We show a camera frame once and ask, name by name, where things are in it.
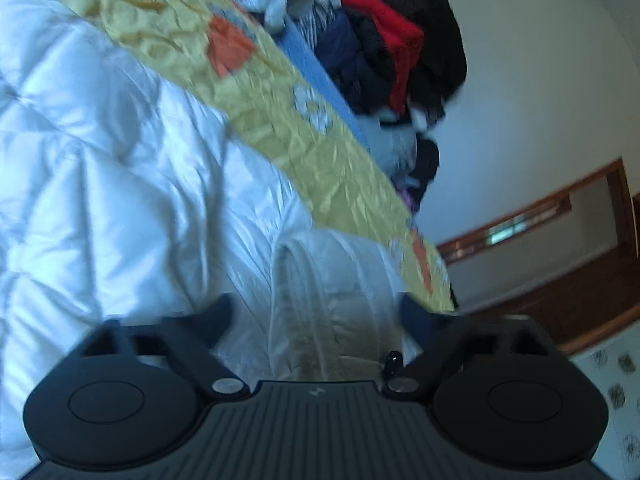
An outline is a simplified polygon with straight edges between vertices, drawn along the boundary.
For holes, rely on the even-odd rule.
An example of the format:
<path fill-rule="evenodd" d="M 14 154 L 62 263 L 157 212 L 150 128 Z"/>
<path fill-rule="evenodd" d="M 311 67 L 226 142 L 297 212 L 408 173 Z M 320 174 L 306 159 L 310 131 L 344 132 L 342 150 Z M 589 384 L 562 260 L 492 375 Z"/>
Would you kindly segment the brown wooden door frame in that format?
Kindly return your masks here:
<path fill-rule="evenodd" d="M 621 159 L 439 245 L 457 310 L 532 318 L 567 354 L 639 319 L 639 199 Z"/>

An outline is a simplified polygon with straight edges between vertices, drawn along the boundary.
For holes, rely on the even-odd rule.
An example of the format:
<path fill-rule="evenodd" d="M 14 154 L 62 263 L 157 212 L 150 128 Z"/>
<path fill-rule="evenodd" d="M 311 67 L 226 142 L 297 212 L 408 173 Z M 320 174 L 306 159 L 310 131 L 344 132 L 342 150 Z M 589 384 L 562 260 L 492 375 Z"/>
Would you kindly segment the white puffer jacket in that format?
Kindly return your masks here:
<path fill-rule="evenodd" d="M 29 393 L 111 318 L 221 294 L 213 356 L 260 380 L 378 379 L 416 355 L 397 260 L 320 230 L 293 183 L 202 104 L 60 0 L 1 0 L 1 474 L 38 462 Z"/>

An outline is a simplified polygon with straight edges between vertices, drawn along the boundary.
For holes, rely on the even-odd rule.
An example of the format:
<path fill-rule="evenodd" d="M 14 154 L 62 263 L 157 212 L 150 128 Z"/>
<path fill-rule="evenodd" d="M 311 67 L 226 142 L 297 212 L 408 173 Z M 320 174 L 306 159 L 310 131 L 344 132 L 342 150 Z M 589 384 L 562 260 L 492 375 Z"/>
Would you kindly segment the blue knitted blanket edge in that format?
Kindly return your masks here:
<path fill-rule="evenodd" d="M 370 152 L 369 143 L 360 129 L 356 116 L 288 14 L 285 15 L 283 32 L 280 32 L 274 40 L 276 40 L 276 44 L 296 66 L 306 81 L 332 106 L 334 112 L 346 124 L 358 143 L 367 152 Z"/>

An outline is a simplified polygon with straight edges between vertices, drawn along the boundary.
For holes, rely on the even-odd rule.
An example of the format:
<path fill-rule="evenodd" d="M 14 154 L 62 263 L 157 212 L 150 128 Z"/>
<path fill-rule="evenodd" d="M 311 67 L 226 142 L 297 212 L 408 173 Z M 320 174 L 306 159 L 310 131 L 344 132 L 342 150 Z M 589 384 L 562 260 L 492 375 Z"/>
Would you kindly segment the yellow floral bed sheet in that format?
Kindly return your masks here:
<path fill-rule="evenodd" d="M 256 52 L 219 76 L 207 56 L 214 9 L 232 0 L 61 0 L 140 61 L 225 112 L 241 140 L 293 181 L 319 226 L 375 240 L 400 255 L 408 289 L 425 307 L 454 307 L 446 266 L 413 229 L 393 185 L 329 102 L 268 32 L 250 23 Z"/>

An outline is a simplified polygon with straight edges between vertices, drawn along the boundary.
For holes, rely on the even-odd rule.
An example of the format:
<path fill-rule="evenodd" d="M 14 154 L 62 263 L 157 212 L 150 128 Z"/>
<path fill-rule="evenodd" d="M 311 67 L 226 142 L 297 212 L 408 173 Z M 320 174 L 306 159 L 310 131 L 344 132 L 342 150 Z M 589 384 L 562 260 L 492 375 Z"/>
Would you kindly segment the red and black clothes pile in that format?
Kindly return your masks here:
<path fill-rule="evenodd" d="M 430 132 L 468 73 L 449 0 L 314 0 L 294 24 L 417 212 L 440 163 Z"/>

